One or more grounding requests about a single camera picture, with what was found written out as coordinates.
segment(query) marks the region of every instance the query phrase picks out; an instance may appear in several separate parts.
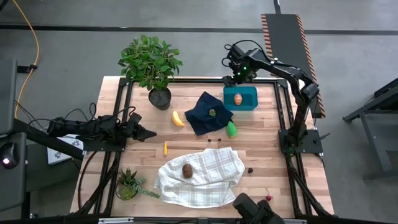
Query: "teal bin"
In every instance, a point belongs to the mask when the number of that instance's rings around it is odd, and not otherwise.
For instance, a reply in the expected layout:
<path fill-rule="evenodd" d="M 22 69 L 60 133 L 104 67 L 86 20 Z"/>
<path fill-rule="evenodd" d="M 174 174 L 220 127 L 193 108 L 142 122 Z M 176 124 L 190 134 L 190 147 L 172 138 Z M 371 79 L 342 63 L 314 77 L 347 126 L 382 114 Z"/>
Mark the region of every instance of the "teal bin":
<path fill-rule="evenodd" d="M 242 96 L 242 103 L 238 106 L 234 102 L 235 94 Z M 259 104 L 257 89 L 254 86 L 224 87 L 224 106 L 227 110 L 251 111 Z"/>

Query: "white checkered cloth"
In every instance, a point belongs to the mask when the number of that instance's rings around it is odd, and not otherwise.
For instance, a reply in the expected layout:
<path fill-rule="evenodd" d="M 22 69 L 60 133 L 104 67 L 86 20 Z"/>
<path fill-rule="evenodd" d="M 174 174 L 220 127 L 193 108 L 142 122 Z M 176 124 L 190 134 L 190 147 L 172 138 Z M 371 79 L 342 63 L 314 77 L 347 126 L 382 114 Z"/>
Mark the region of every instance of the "white checkered cloth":
<path fill-rule="evenodd" d="M 192 167 L 189 179 L 182 175 L 185 164 Z M 168 161 L 159 169 L 155 188 L 160 189 L 167 203 L 190 208 L 219 207 L 235 200 L 231 187 L 238 184 L 243 172 L 243 162 L 232 148 L 205 149 Z"/>

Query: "dark blue cloth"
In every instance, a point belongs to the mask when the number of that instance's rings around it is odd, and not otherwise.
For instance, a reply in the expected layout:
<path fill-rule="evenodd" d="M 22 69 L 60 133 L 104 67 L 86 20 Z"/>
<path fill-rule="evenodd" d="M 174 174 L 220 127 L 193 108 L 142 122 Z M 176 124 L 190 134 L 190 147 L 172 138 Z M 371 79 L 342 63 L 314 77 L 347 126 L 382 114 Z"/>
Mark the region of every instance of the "dark blue cloth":
<path fill-rule="evenodd" d="M 209 111 L 216 111 L 216 116 L 210 116 Z M 196 135 L 217 131 L 231 121 L 232 112 L 224 107 L 221 100 L 216 99 L 207 92 L 203 92 L 194 109 L 185 112 Z"/>

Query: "wooden table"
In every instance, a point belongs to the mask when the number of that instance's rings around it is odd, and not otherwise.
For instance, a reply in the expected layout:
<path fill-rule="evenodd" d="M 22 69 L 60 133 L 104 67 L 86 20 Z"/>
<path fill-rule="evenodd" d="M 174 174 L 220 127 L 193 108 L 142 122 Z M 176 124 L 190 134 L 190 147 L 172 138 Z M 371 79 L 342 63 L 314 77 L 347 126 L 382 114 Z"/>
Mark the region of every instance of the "wooden table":
<path fill-rule="evenodd" d="M 116 92 L 120 77 L 104 77 L 97 104 L 97 116 L 112 114 Z M 146 88 L 134 84 L 130 106 L 137 108 L 136 113 L 142 116 L 140 122 L 148 130 L 157 132 L 157 136 L 147 139 L 145 142 L 127 140 L 126 150 L 122 153 L 120 169 L 130 167 L 138 170 L 137 177 L 147 179 L 143 185 L 146 189 L 153 189 L 154 180 L 158 169 L 167 161 L 185 154 L 201 152 L 206 148 L 220 148 L 231 146 L 237 151 L 243 161 L 246 172 L 233 192 L 238 195 L 241 192 L 248 194 L 255 202 L 264 199 L 267 190 L 273 196 L 270 205 L 276 213 L 284 218 L 294 217 L 292 199 L 290 196 L 289 181 L 285 158 L 279 149 L 277 132 L 280 129 L 277 114 L 277 106 L 273 85 L 252 84 L 257 88 L 259 105 L 254 111 L 233 111 L 232 117 L 237 129 L 238 136 L 229 139 L 225 128 L 210 132 L 202 136 L 196 136 L 192 127 L 185 119 L 183 113 L 192 109 L 200 95 L 207 91 L 209 94 L 222 100 L 222 83 L 170 83 L 169 89 L 172 92 L 170 108 L 160 111 L 154 108 L 148 100 Z M 120 109 L 124 108 L 123 102 L 126 91 L 122 95 Z M 295 111 L 294 98 L 290 94 L 292 107 Z M 286 110 L 285 100 L 282 106 Z M 177 111 L 185 127 L 177 127 L 171 121 L 172 112 Z M 310 114 L 307 119 L 308 128 L 312 128 Z M 164 142 L 167 142 L 169 153 L 163 155 Z M 104 153 L 99 152 L 88 164 L 87 171 L 83 178 L 81 187 L 81 200 L 84 203 L 93 193 L 98 185 L 103 163 Z M 302 155 L 303 166 L 307 178 L 308 188 L 312 191 L 324 208 L 333 213 L 328 184 L 325 171 L 320 159 L 314 155 Z M 247 169 L 253 168 L 254 172 L 248 174 Z M 109 192 L 109 184 L 104 190 L 101 211 L 106 204 Z M 298 190 L 300 208 L 304 212 L 303 197 L 301 190 Z M 78 210 L 77 193 L 73 198 L 71 212 Z M 151 198 L 144 195 L 137 195 L 130 201 L 122 201 L 114 198 L 112 216 L 125 217 L 240 217 L 231 204 L 209 209 L 186 208 L 179 205 L 169 204 L 161 199 Z"/>

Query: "green cucumber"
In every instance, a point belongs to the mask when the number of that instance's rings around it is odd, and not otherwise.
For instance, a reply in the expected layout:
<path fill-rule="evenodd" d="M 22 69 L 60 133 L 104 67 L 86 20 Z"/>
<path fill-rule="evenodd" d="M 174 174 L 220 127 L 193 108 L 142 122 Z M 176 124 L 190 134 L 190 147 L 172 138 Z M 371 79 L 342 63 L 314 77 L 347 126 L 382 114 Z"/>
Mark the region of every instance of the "green cucumber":
<path fill-rule="evenodd" d="M 236 126 L 234 123 L 228 122 L 228 125 L 226 126 L 226 133 L 228 134 L 228 137 L 230 137 L 230 138 L 236 137 Z"/>

